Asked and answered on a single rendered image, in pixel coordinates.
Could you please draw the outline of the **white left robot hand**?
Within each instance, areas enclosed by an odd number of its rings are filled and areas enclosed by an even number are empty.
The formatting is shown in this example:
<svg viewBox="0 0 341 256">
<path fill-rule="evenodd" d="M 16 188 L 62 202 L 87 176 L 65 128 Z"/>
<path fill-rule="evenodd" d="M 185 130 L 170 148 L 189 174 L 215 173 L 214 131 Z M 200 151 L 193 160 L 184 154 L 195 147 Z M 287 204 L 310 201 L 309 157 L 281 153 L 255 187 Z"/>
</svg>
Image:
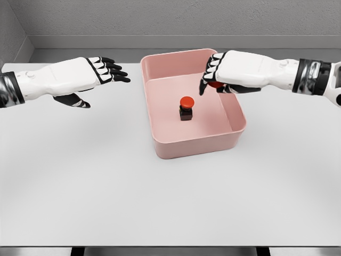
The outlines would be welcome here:
<svg viewBox="0 0 341 256">
<path fill-rule="evenodd" d="M 106 57 L 78 57 L 47 66 L 51 73 L 48 94 L 61 104 L 77 108 L 91 105 L 76 93 L 89 91 L 110 82 L 129 83 L 128 73 L 120 65 Z"/>
</svg>

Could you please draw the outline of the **pink plastic basket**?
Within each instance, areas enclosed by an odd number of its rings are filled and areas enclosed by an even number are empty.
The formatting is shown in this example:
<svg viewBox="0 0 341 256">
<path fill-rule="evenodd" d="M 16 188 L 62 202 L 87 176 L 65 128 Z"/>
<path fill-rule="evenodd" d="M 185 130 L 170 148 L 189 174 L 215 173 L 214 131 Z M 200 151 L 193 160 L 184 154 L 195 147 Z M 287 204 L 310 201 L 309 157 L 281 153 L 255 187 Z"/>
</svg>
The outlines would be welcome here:
<svg viewBox="0 0 341 256">
<path fill-rule="evenodd" d="M 140 64 L 151 134 L 163 159 L 233 148 L 246 128 L 234 94 L 199 83 L 213 49 L 154 54 Z"/>
</svg>

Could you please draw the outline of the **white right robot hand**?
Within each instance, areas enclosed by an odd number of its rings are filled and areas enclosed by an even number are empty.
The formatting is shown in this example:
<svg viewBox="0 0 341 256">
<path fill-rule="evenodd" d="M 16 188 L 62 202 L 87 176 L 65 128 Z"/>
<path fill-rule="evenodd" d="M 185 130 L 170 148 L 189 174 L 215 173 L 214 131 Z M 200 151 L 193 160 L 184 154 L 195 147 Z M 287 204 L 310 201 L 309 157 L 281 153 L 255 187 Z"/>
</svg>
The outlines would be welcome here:
<svg viewBox="0 0 341 256">
<path fill-rule="evenodd" d="M 269 84 L 266 61 L 270 58 L 248 52 L 229 50 L 211 55 L 199 84 L 203 95 L 209 83 L 218 82 L 217 93 L 259 92 Z"/>
</svg>

